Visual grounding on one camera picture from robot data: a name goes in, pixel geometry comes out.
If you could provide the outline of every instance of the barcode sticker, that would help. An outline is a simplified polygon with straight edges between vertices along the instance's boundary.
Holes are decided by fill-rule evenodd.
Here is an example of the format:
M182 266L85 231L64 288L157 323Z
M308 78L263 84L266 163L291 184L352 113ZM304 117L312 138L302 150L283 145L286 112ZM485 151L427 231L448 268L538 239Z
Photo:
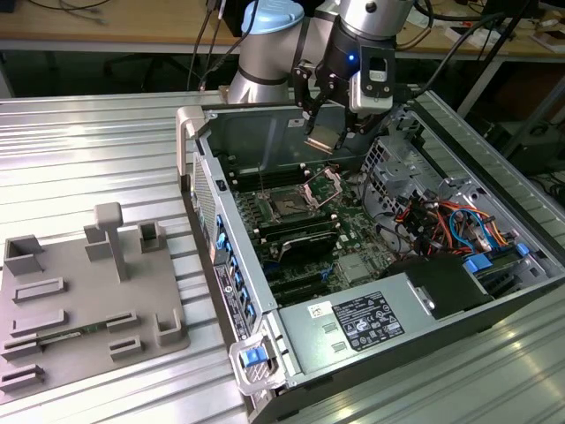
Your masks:
M332 304L329 300L308 307L308 312L312 318L320 318L321 316L332 314Z

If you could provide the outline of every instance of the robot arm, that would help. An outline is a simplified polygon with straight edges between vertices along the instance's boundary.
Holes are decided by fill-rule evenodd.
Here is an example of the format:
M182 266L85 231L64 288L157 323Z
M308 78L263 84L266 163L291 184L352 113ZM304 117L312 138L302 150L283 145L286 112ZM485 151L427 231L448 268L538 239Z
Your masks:
M259 1L260 11L269 10L270 0ZM345 108L339 148L347 133L370 131L380 122L378 115L392 108L396 35L412 5L413 0L342 0L337 10L329 1L301 25L269 31L255 30L254 24L242 46L229 102L286 100L290 73L295 104L308 119L306 133L312 131L324 103ZM308 89L312 76L320 88L315 98Z

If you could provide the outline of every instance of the table leg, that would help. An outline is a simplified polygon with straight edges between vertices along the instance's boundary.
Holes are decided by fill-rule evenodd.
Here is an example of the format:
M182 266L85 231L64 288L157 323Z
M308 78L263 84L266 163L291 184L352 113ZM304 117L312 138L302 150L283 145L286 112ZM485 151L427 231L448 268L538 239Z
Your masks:
M14 96L11 91L10 81L6 75L6 71L2 62L0 62L0 99L10 99Z
M486 86L488 86L489 82L491 82L494 75L500 69L502 62L502 60L493 60L487 66L483 74L478 79L477 83L473 86L471 91L465 97L465 100L463 100L463 102L461 103L461 106L459 106L459 109L457 109L457 113L461 117L467 116L480 95L482 95L483 91L485 91Z
M544 100L541 101L539 106L531 113L531 115L522 124L520 129L514 136L508 140L508 143L500 149L501 153L505 157L512 155L516 148L520 147L522 144L522 139L524 136L530 133L531 129L535 124L537 124L541 119L543 119L551 108L565 95L565 77L557 83L553 90L549 92Z

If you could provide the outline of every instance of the white sticker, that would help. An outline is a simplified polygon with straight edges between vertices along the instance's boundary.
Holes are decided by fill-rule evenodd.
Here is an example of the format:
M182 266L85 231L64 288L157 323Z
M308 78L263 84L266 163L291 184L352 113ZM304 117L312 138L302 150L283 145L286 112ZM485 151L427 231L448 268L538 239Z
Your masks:
M310 305L308 307L308 312L312 318L320 318L321 316L331 314L334 311L332 311L332 303L327 300L315 305Z
M289 119L289 128L299 128L304 126L304 119Z

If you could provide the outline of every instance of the wooden desk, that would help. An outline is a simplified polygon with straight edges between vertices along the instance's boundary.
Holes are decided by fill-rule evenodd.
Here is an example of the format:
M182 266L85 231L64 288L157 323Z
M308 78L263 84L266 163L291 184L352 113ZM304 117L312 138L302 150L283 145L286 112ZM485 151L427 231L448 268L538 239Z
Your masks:
M57 5L55 0L37 0ZM100 25L65 13L43 9L18 0L14 13L0 13L0 51L9 49L44 51L104 51L142 53L192 53L193 44L206 13L205 0L111 0L99 6ZM474 14L466 6L446 0L434 10L438 13ZM214 15L202 38L199 52L207 52L217 17ZM399 42L412 39L421 28L407 22L399 34ZM565 55L556 55L530 39L531 30L519 29L517 37L507 42L499 56L489 65L481 81L471 90L459 112L465 115L505 61L565 62ZM453 42L444 28L435 28L416 48L398 52L399 58L440 59ZM215 53L224 53L235 42L230 30L221 23ZM455 60L474 60L479 49L464 43ZM0 65L0 98L9 90Z
M472 16L477 15L469 7L461 6L453 2L452 0L447 0L443 4L436 6L434 8L436 13L446 14L446 15L459 15L459 16ZM451 49L453 41L444 35L445 27L448 25L444 22L445 26L435 27L433 31L414 49L410 50L409 54L440 54L444 55ZM553 53L551 50L544 48L543 46L536 43L531 39L533 34L533 25L523 21L516 29L516 38L512 41L508 41L502 46L499 52L500 57L507 60L515 61L563 61L565 62L565 54L558 55ZM398 35L399 42L407 42L414 38L422 28L412 25L410 22L406 22L403 31ZM459 57L468 56L470 58L476 58L480 49L477 49L468 42L464 42L463 45L458 49L457 55Z
M37 1L58 5L54 0ZM0 40L172 43L186 46L196 41L206 15L206 0L110 0L99 9L102 13L96 16L106 19L108 24L101 25L64 11L52 11L27 0L18 0L14 13L0 13ZM94 16L84 11L82 14ZM205 45L212 41L216 16L215 13L210 19L203 35ZM222 22L216 43L226 46L235 40Z

